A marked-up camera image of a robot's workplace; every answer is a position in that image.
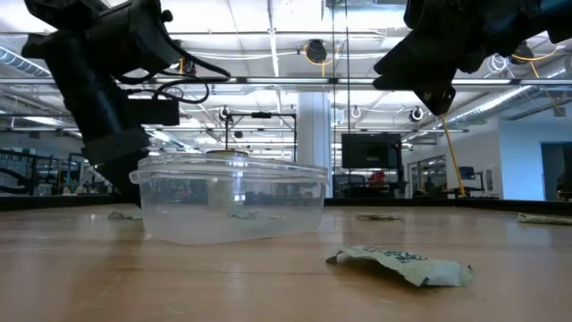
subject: clear plastic container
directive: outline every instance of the clear plastic container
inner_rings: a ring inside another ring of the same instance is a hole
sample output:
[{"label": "clear plastic container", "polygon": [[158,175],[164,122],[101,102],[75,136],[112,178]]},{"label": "clear plastic container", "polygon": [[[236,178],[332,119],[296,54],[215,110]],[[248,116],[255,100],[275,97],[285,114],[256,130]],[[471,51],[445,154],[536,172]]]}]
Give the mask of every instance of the clear plastic container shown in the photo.
[{"label": "clear plastic container", "polygon": [[130,174],[145,229],[169,242],[203,244],[313,232],[326,169],[251,157],[147,157]]}]

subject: white column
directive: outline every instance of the white column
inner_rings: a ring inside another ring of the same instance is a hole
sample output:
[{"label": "white column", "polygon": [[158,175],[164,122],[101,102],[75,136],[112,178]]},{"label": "white column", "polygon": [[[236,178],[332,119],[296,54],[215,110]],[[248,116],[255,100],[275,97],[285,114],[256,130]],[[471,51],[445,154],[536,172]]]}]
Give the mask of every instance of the white column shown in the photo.
[{"label": "white column", "polygon": [[[296,161],[328,169],[332,180],[331,105],[327,92],[299,93],[298,96],[298,155]],[[332,186],[326,187],[326,197],[332,196]]]}]

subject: wooden table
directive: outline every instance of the wooden table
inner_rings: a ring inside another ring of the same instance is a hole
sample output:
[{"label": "wooden table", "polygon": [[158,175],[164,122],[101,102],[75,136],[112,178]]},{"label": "wooden table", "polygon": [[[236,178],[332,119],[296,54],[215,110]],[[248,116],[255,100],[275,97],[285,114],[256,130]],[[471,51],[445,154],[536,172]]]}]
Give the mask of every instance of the wooden table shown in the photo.
[{"label": "wooden table", "polygon": [[[327,208],[318,233],[206,246],[109,221],[127,206],[0,213],[0,321],[569,321],[572,227],[464,208]],[[400,212],[362,222],[360,212]],[[341,245],[470,264],[468,287],[416,288]]]}]

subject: paper scrap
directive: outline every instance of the paper scrap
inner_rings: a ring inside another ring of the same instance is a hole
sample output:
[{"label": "paper scrap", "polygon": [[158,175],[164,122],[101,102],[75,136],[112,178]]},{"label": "paper scrap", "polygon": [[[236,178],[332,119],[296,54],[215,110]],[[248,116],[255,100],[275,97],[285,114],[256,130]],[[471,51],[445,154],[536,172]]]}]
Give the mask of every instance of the paper scrap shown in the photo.
[{"label": "paper scrap", "polygon": [[448,260],[424,258],[407,251],[387,251],[367,246],[343,247],[326,263],[338,262],[338,255],[348,254],[352,258],[376,260],[405,277],[415,286],[464,286],[473,280],[473,268]]},{"label": "paper scrap", "polygon": [[401,220],[401,217],[395,216],[394,214],[374,214],[374,213],[361,213],[357,215],[357,220],[368,221],[391,221],[391,220]]},{"label": "paper scrap", "polygon": [[520,223],[528,224],[572,225],[570,217],[518,214],[517,219]]},{"label": "paper scrap", "polygon": [[109,216],[107,216],[108,220],[143,220],[141,215],[132,215],[132,214],[123,214],[119,211],[114,211]]}]

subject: black monitor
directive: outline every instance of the black monitor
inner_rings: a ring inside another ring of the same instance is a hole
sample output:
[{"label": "black monitor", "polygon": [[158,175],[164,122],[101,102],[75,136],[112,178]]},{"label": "black monitor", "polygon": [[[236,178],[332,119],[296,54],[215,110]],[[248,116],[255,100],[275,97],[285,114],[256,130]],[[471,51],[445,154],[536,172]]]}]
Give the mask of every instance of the black monitor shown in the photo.
[{"label": "black monitor", "polygon": [[475,179],[475,169],[472,166],[460,166],[458,172],[461,175],[462,180],[474,180]]},{"label": "black monitor", "polygon": [[401,168],[401,135],[342,134],[341,166],[346,169]]}]

